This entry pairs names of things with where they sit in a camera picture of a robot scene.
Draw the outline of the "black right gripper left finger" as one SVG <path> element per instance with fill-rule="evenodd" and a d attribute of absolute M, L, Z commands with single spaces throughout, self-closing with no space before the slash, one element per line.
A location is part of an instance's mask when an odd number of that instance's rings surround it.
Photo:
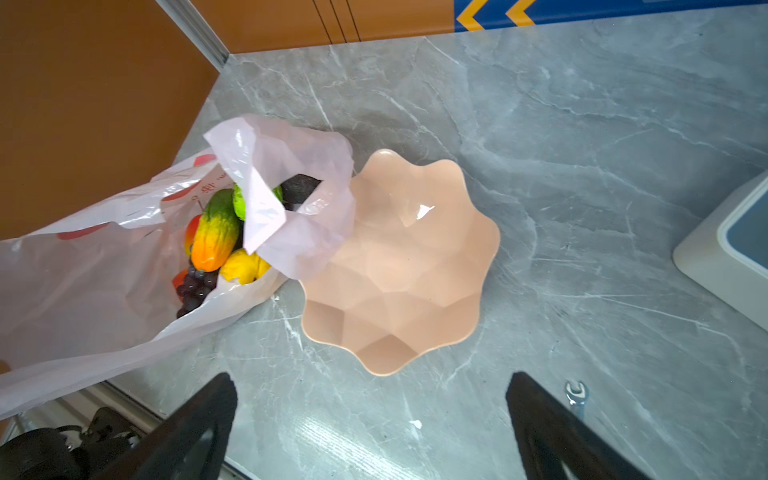
<path fill-rule="evenodd" d="M 225 461 L 237 403 L 235 383 L 229 374 L 216 375 L 97 477 L 217 479 Z"/>

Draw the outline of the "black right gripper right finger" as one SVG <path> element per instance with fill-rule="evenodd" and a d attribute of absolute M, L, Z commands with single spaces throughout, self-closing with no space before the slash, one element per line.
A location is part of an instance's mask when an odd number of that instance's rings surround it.
<path fill-rule="evenodd" d="M 506 401 L 528 479 L 647 477 L 527 373 L 512 375 Z"/>

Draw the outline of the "purple grape bunch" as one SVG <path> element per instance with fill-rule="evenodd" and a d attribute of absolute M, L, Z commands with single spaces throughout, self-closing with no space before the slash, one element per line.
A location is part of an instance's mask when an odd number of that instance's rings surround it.
<path fill-rule="evenodd" d="M 219 271 L 206 272 L 189 265 L 172 280 L 172 286 L 181 302 L 176 318 L 199 308 L 218 283 Z"/>

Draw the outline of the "pink printed plastic bag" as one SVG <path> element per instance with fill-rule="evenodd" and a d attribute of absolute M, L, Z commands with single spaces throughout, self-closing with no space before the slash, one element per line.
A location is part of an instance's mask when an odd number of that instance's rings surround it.
<path fill-rule="evenodd" d="M 225 328 L 285 281 L 326 266 L 355 213 L 354 162 L 336 132 L 244 115 L 205 134 L 207 148 L 23 237 L 1 244 L 1 414 L 9 417 L 110 379 Z M 297 174 L 321 180 L 295 211 L 273 189 Z M 241 285 L 219 279 L 196 310 L 173 278 L 189 264 L 189 221 L 219 190 L 246 201 L 243 245 L 271 269 Z"/>

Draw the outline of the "yellow orange fruit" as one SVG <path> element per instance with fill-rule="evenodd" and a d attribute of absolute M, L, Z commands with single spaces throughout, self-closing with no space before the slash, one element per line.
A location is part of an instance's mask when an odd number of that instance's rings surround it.
<path fill-rule="evenodd" d="M 241 248 L 229 256 L 219 273 L 227 282 L 247 285 L 262 278 L 270 269 L 271 265 L 257 253 L 249 254 Z"/>

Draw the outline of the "red yellow apple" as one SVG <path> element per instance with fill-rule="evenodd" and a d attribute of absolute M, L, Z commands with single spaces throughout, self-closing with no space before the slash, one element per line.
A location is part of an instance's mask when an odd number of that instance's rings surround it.
<path fill-rule="evenodd" d="M 190 257 L 192 252 L 192 247 L 194 244 L 195 236 L 198 230 L 199 222 L 200 222 L 200 215 L 196 215 L 193 217 L 189 223 L 187 224 L 187 227 L 185 229 L 184 233 L 184 252 L 185 254 Z"/>

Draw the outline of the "green apple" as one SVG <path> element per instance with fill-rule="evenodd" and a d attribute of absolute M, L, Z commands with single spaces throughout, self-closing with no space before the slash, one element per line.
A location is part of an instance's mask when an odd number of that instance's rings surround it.
<path fill-rule="evenodd" d="M 278 185 L 273 189 L 273 193 L 280 202 L 283 202 L 283 190 L 280 185 Z M 233 208 L 236 216 L 241 221 L 245 221 L 246 203 L 245 203 L 242 189 L 237 184 L 233 185 Z"/>

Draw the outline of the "dark avocado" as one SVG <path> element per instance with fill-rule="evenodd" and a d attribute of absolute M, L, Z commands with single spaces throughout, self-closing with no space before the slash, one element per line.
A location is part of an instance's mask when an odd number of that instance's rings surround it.
<path fill-rule="evenodd" d="M 282 190 L 282 203 L 288 211 L 297 210 L 321 184 L 321 180 L 314 177 L 297 174 L 280 185 Z"/>

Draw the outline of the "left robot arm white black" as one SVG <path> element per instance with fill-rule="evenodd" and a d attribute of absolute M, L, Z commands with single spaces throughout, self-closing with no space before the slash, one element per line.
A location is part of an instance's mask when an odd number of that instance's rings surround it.
<path fill-rule="evenodd" d="M 23 433 L 1 446 L 3 479 L 93 479 L 145 436 L 117 410 L 98 409 L 88 427 Z"/>

